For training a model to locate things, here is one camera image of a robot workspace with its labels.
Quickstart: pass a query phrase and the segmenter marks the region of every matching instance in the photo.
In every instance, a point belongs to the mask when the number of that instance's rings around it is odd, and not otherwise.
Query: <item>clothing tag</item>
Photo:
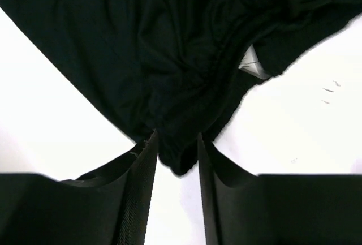
[[[240,63],[239,70],[245,71],[263,80],[270,77],[270,75],[268,75],[262,68],[258,57],[256,56],[253,45],[251,45],[246,51],[245,57]]]

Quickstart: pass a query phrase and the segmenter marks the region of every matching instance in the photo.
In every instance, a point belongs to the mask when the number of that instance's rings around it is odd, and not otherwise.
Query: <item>white background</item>
[[[134,145],[1,10],[0,33],[0,171],[75,179]],[[360,44],[362,19],[252,88],[217,148],[254,174],[361,172]],[[205,244],[197,166],[179,179],[157,164],[154,244]]]

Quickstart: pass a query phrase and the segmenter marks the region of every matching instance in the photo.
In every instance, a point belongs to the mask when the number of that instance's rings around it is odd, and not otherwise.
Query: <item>black garment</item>
[[[259,175],[199,136],[207,245],[362,244],[362,176]]]
[[[257,43],[260,53],[258,41],[320,24],[339,12],[336,5],[353,10],[332,22],[343,27],[360,12],[361,0],[0,0],[118,128],[135,141],[157,129],[160,159],[177,175],[197,160],[197,134],[215,138],[242,96],[260,83],[238,71],[248,47]],[[293,57],[335,30],[319,26],[306,44],[291,37]]]
[[[154,133],[78,180],[0,174],[0,244],[143,245],[157,152]]]
[[[254,49],[263,68],[277,76],[306,50],[343,29],[355,16],[362,13],[362,0],[338,0],[310,14],[305,27],[293,31],[275,31],[254,43]]]

